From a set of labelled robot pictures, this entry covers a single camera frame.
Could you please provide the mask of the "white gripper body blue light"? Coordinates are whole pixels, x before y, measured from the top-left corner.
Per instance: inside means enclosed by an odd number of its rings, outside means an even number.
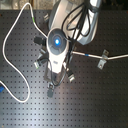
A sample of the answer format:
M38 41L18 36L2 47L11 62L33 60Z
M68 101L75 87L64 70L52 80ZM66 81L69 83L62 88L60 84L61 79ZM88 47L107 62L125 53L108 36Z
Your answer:
M46 39L35 37L34 42L41 46L38 59L34 62L36 68L46 64L44 79L48 82L47 96L52 97L65 75L70 72L69 64L73 42L59 28L49 31Z

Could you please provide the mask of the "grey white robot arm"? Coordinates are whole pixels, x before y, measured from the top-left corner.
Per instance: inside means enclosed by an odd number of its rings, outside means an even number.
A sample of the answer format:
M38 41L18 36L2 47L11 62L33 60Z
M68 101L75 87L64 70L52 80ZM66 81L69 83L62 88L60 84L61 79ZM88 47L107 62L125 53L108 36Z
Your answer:
M49 32L45 39L34 38L41 45L35 61L39 68L46 63L44 79L48 82L47 96L52 97L65 76L70 82L74 74L70 69L76 43L90 43L96 33L101 0L84 0L76 5L69 0L59 0L49 17Z

